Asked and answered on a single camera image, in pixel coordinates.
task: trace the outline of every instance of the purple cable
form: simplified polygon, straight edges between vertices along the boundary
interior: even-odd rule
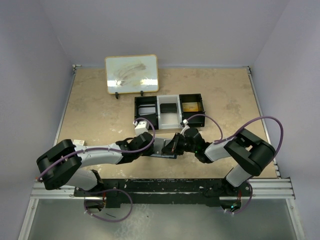
[[[134,120],[134,121],[136,122],[136,121],[138,121],[138,120],[146,121],[146,122],[151,126],[151,128],[152,128],[152,131],[153,131],[152,140],[151,140],[151,142],[150,142],[147,146],[145,146],[145,147],[143,147],[143,148],[141,148],[141,149],[132,150],[132,151],[115,149],[115,148],[108,148],[108,147],[91,147],[91,148],[87,148],[86,151],[107,150],[107,151],[113,151],[113,152],[118,152],[118,153],[135,154],[135,153],[139,153],[139,152],[141,152],[141,151],[143,151],[143,150],[148,149],[148,148],[154,143],[155,138],[156,138],[156,130],[155,130],[155,127],[152,125],[152,123],[151,123],[149,120],[147,120],[147,119],[145,119],[145,118],[143,118],[143,117],[138,117],[138,118],[137,118],[136,120]]]
[[[108,223],[118,223],[118,222],[121,222],[121,221],[125,220],[127,217],[129,217],[129,215],[131,214],[132,209],[134,207],[134,202],[132,201],[132,198],[130,197],[130,195],[126,191],[123,191],[121,189],[112,188],[112,189],[108,189],[108,190],[95,191],[95,192],[90,192],[90,191],[85,191],[85,190],[82,190],[82,191],[85,192],[85,193],[88,193],[88,194],[93,194],[93,195],[109,193],[109,192],[121,192],[121,193],[125,194],[128,197],[128,199],[130,201],[130,211],[123,218],[116,219],[116,220],[110,220],[110,219],[106,219],[106,218],[94,215],[92,212],[89,211],[89,209],[86,206],[86,200],[84,200],[83,206],[84,206],[84,210],[86,211],[87,214],[89,214],[90,216],[92,216],[92,217],[94,217],[96,219],[99,219],[99,220],[102,220],[102,221],[105,221],[105,222],[108,222]]]
[[[278,147],[276,148],[275,150],[275,154],[274,154],[274,157],[276,157],[276,155],[278,154],[280,148],[281,148],[281,145],[282,145],[282,142],[283,142],[283,139],[284,139],[284,127],[282,126],[281,122],[273,117],[273,116],[259,116],[259,117],[256,117],[250,121],[248,121],[247,123],[245,123],[242,127],[240,127],[233,135],[225,138],[225,139],[222,139],[222,140],[219,140],[219,141],[216,141],[214,144],[220,144],[220,143],[223,143],[225,141],[227,141],[228,139],[231,139],[231,138],[234,138],[238,133],[240,133],[246,126],[248,126],[249,124],[252,124],[253,122],[255,121],[258,121],[258,120],[261,120],[261,119],[272,119],[272,120],[275,120],[278,124],[279,124],[279,127],[280,127],[280,140],[279,140],[279,144],[278,144]]]
[[[224,135],[223,135],[223,133],[222,133],[222,129],[221,129],[220,125],[219,125],[212,117],[210,117],[210,116],[208,116],[208,115],[205,115],[205,114],[195,114],[195,115],[192,115],[191,117],[189,117],[189,118],[187,119],[187,121],[189,122],[189,120],[191,120],[191,119],[193,119],[193,118],[195,118],[195,117],[198,117],[198,116],[199,116],[199,117],[206,117],[206,118],[210,119],[212,122],[215,123],[215,125],[218,127],[218,129],[219,129],[219,131],[220,131],[220,134],[221,134],[220,139],[215,140],[215,142],[216,142],[216,141],[222,141],[222,139],[223,139],[223,137],[224,137]]]
[[[83,153],[84,151],[83,150],[78,150],[78,151],[74,151],[72,153],[69,153],[68,155],[65,155],[63,156],[62,158],[60,158],[58,161],[55,161],[54,163],[52,163],[50,166],[48,166],[37,178],[37,181],[42,183],[43,180],[43,176],[49,172],[50,169],[52,169],[54,166],[58,165],[59,163],[61,163],[63,160],[69,158],[69,157],[72,157],[73,155],[76,155],[76,154],[79,154],[79,153]]]
[[[151,139],[151,142],[141,148],[141,149],[138,149],[138,150],[133,150],[133,151],[127,151],[127,150],[121,150],[121,149],[115,149],[115,148],[108,148],[108,147],[91,147],[91,148],[87,148],[85,151],[94,151],[94,150],[106,150],[106,151],[113,151],[113,152],[118,152],[118,153],[126,153],[126,154],[135,154],[135,153],[139,153],[141,151],[144,151],[146,150],[147,148],[149,148],[155,141],[155,138],[156,138],[156,130],[155,130],[155,127],[152,125],[152,123],[148,120],[148,119],[145,119],[143,117],[138,117],[136,120],[134,120],[135,122],[138,121],[138,120],[142,120],[142,121],[146,121],[152,128],[152,131],[153,131],[153,136],[152,136],[152,139]],[[79,153],[83,153],[84,151],[83,150],[78,150],[78,151],[74,151],[72,153],[69,153],[68,155],[65,155],[63,156],[62,158],[60,158],[59,160],[55,161],[53,164],[51,164],[49,167],[47,167],[37,178],[37,181],[42,183],[42,178],[43,176],[50,170],[52,169],[54,166],[58,165],[59,163],[61,163],[63,160],[73,156],[73,155],[76,155],[76,154],[79,154]]]

